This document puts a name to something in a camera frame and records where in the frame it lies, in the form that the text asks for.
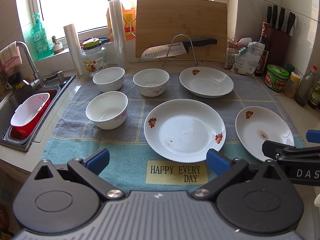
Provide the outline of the large white floral plate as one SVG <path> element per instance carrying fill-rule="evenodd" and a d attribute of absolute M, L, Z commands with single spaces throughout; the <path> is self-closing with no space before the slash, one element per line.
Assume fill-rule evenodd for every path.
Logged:
<path fill-rule="evenodd" d="M 197 163 L 206 160 L 211 148 L 221 150 L 226 127 L 209 105 L 174 99 L 161 103 L 147 115 L 144 136 L 160 156 L 179 163 Z"/>

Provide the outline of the yellow cap spice jar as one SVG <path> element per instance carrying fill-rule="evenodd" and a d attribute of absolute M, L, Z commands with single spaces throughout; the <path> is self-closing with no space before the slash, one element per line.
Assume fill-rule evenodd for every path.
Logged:
<path fill-rule="evenodd" d="M 294 97 L 300 83 L 301 77 L 295 72 L 291 72 L 291 75 L 283 89 L 283 93 L 289 98 Z"/>

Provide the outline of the dark soy sauce bottle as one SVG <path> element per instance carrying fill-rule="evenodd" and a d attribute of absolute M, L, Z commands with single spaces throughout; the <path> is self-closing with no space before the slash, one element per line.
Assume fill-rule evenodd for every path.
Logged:
<path fill-rule="evenodd" d="M 269 30 L 269 24 L 267 22 L 263 22 L 262 24 L 262 30 L 261 30 L 261 36 L 259 43 L 264 45 L 263 53 L 260 57 L 259 63 L 255 69 L 254 75 L 255 76 L 262 76 L 264 68 L 266 66 L 266 60 L 268 58 L 269 54 L 269 45 L 268 45 L 268 30 Z"/>

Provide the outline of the steel sink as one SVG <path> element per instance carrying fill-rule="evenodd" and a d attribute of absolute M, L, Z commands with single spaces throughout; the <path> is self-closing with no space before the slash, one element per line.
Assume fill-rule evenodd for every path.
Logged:
<path fill-rule="evenodd" d="M 75 75 L 46 80 L 44 87 L 12 90 L 1 101 L 1 145 L 27 152 L 50 110 Z"/>

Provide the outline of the green dish soap bottle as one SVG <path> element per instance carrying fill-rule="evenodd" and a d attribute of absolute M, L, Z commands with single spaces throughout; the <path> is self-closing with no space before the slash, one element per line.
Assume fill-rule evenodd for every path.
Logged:
<path fill-rule="evenodd" d="M 47 38 L 47 33 L 40 19 L 39 13 L 34 14 L 33 18 L 35 23 L 32 26 L 30 33 L 35 47 L 37 59 L 45 59 L 53 55 L 53 43 Z"/>

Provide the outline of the white bowl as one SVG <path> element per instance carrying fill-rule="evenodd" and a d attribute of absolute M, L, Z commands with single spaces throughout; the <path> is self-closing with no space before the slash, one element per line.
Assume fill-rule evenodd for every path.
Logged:
<path fill-rule="evenodd" d="M 124 83 L 125 70 L 120 67 L 110 67 L 101 70 L 93 77 L 93 83 L 102 92 L 121 89 Z"/>
<path fill-rule="evenodd" d="M 86 116 L 96 126 L 112 130 L 126 120 L 127 96 L 119 91 L 111 91 L 96 96 L 86 107 Z"/>
<path fill-rule="evenodd" d="M 145 69 L 133 76 L 133 83 L 140 94 L 146 97 L 156 97 L 163 94 L 170 79 L 168 72 L 162 69 Z"/>

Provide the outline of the red white drain basket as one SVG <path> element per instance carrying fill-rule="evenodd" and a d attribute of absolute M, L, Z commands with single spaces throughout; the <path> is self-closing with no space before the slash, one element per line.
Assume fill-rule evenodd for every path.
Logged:
<path fill-rule="evenodd" d="M 57 90 L 51 89 L 34 94 L 20 104 L 10 120 L 7 139 L 15 141 L 27 139 L 40 122 L 56 94 Z"/>

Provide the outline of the white plastic bag roll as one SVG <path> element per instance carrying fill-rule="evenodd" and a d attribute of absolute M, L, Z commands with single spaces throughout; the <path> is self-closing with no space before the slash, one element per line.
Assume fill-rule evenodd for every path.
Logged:
<path fill-rule="evenodd" d="M 86 68 L 82 60 L 82 50 L 78 33 L 75 30 L 74 24 L 69 24 L 63 27 L 69 52 L 75 66 L 77 76 L 83 76 L 86 73 Z"/>

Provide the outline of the small green cap bottle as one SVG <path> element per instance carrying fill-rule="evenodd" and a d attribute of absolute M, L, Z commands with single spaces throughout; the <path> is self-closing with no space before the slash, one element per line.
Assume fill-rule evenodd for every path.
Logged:
<path fill-rule="evenodd" d="M 288 64 L 287 64 L 287 67 L 286 67 L 286 70 L 287 70 L 287 72 L 288 72 L 289 74 L 291 74 L 292 72 L 295 71 L 295 67 L 294 67 L 292 64 L 288 63 Z"/>

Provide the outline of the blue grey checked cloth mat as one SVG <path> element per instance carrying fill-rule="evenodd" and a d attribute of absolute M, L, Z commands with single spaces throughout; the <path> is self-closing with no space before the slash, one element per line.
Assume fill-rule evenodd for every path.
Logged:
<path fill-rule="evenodd" d="M 245 158 L 252 164 L 257 162 L 242 146 L 235 130 L 237 114 L 248 106 L 265 107 L 277 113 L 291 129 L 295 145 L 305 146 L 295 124 L 279 102 L 279 96 L 267 90 L 261 79 L 234 75 L 232 80 L 234 89 L 231 93 L 218 99 L 204 99 L 204 103 L 215 109 L 225 123 L 223 154 L 231 159 Z M 172 74 L 165 92 L 154 98 L 143 97 L 131 76 L 125 77 L 121 91 L 129 100 L 126 120 L 116 129 L 103 130 L 85 113 L 99 90 L 92 81 L 84 83 L 57 122 L 42 157 L 54 164 L 65 164 L 70 159 L 87 158 L 106 148 L 110 152 L 110 163 L 100 176 L 125 192 L 193 191 L 215 177 L 203 162 L 176 165 L 165 160 L 151 149 L 144 137 L 144 121 L 154 107 L 172 99 L 195 99 L 195 95 L 180 84 L 178 74 Z"/>

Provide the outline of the black handled santoku knife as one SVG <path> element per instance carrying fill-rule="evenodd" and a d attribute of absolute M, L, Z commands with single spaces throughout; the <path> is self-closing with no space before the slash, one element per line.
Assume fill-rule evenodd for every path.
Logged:
<path fill-rule="evenodd" d="M 160 46 L 150 47 L 143 51 L 141 59 L 161 59 L 166 56 L 172 57 L 189 53 L 189 48 L 204 47 L 208 45 L 216 45 L 217 40 L 214 38 L 201 38 L 191 41 L 175 42 L 173 44 L 164 44 Z"/>

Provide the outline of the clear glass oil bottle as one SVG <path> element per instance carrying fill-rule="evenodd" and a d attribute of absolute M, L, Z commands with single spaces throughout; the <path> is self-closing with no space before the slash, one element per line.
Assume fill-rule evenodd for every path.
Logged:
<path fill-rule="evenodd" d="M 299 85 L 299 88 L 294 96 L 296 103 L 304 107 L 310 98 L 313 88 L 316 84 L 317 67 L 313 66 L 309 74 L 306 74 Z"/>

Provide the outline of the pink checked dish cloth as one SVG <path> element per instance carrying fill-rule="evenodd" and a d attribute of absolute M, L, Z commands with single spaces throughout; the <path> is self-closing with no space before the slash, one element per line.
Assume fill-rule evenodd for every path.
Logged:
<path fill-rule="evenodd" d="M 10 73 L 15 67 L 22 65 L 22 57 L 17 42 L 12 42 L 0 52 L 1 67 L 6 74 Z"/>

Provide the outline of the white floral plate back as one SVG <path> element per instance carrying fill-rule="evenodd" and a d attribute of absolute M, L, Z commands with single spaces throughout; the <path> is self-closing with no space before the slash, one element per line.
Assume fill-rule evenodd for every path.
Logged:
<path fill-rule="evenodd" d="M 234 83 L 225 73 L 208 67 L 190 67 L 179 75 L 181 85 L 192 94 L 206 98 L 220 98 L 229 94 Z"/>

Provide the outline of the orange juice bottle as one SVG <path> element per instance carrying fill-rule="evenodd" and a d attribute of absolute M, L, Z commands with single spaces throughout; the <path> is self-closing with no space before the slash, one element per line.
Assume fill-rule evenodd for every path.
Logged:
<path fill-rule="evenodd" d="M 136 4 L 133 0 L 120 0 L 125 40 L 134 40 L 136 28 Z"/>

